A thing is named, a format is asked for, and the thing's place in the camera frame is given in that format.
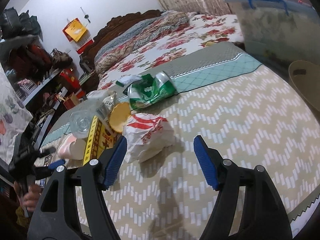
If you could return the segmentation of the person's left hand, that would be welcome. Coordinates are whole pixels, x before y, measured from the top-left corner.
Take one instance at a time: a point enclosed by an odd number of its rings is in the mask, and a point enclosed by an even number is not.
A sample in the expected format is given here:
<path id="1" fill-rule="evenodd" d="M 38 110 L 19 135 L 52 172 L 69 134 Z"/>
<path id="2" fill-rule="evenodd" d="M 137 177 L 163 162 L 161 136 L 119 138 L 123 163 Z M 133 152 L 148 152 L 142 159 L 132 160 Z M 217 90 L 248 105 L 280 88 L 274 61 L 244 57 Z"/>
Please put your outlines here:
<path id="1" fill-rule="evenodd" d="M 17 194 L 20 206 L 25 207 L 29 212 L 34 212 L 42 194 L 42 188 L 39 185 L 32 184 L 29 186 L 28 192 L 25 195 L 22 195 L 22 189 L 19 183 L 15 181 L 14 190 Z"/>

